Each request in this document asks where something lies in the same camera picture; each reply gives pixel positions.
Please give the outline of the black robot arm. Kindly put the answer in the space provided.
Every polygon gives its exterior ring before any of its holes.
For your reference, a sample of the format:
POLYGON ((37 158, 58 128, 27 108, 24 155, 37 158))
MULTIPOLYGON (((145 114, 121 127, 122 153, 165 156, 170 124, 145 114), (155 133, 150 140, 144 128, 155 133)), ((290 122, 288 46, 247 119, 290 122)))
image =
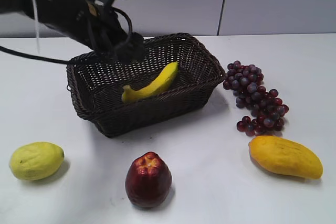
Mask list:
POLYGON ((20 13, 93 50, 93 61, 131 64, 145 56, 144 38, 115 0, 1 0, 1 13, 20 13))

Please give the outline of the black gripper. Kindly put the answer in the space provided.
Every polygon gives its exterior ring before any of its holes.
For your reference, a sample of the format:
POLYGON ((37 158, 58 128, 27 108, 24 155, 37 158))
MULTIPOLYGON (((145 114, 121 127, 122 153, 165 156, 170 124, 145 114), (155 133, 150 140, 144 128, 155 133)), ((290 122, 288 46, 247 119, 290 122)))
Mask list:
POLYGON ((110 54, 112 62, 129 65, 144 59, 144 38, 139 33, 133 32, 129 42, 120 45, 127 39, 127 34, 121 28, 115 12, 110 16, 86 0, 74 0, 70 7, 70 38, 96 52, 110 54))

